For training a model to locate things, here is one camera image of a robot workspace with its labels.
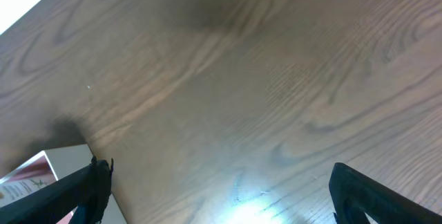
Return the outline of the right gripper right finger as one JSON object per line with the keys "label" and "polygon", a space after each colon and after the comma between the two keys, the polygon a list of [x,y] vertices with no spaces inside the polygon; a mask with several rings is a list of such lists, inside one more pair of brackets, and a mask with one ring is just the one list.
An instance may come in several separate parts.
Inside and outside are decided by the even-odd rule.
{"label": "right gripper right finger", "polygon": [[334,218],[339,224],[440,223],[441,216],[348,165],[337,162],[329,179]]}

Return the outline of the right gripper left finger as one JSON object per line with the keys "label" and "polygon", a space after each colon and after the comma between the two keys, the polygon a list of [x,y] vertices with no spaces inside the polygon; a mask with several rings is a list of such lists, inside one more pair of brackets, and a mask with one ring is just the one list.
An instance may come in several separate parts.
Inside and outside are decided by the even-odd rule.
{"label": "right gripper left finger", "polygon": [[70,223],[101,223],[111,195],[113,163],[92,157],[91,163],[1,208],[1,222],[58,223],[74,211]]}

